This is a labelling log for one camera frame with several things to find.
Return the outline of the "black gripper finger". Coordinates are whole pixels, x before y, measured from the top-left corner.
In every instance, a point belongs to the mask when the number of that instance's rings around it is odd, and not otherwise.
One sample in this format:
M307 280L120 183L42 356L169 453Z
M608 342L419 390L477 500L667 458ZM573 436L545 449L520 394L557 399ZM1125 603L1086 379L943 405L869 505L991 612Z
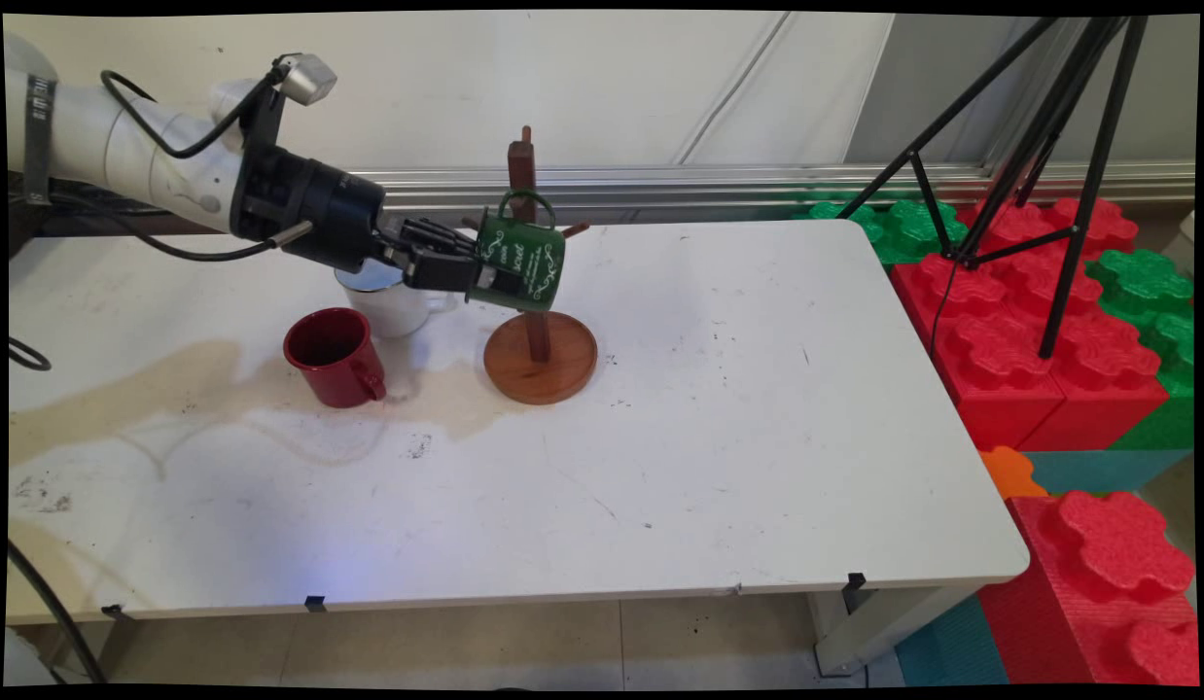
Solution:
M478 292L517 296L523 275L483 261L474 254L441 253L412 248L402 267L405 282L423 292L448 292L472 296Z
M402 218L399 223L399 239L411 247L443 255L476 255L477 252L477 243L472 236L460 233L454 227L438 225L423 217Z

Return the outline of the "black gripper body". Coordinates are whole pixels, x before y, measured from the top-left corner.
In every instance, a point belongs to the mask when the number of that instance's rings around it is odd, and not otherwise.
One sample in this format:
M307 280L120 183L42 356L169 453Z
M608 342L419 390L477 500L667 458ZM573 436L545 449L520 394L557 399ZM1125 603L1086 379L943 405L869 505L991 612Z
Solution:
M275 145L243 152L231 204L230 231L238 239L266 239L309 223L281 249L309 261L358 273L379 259L386 245L376 231L386 193L356 173L293 155Z

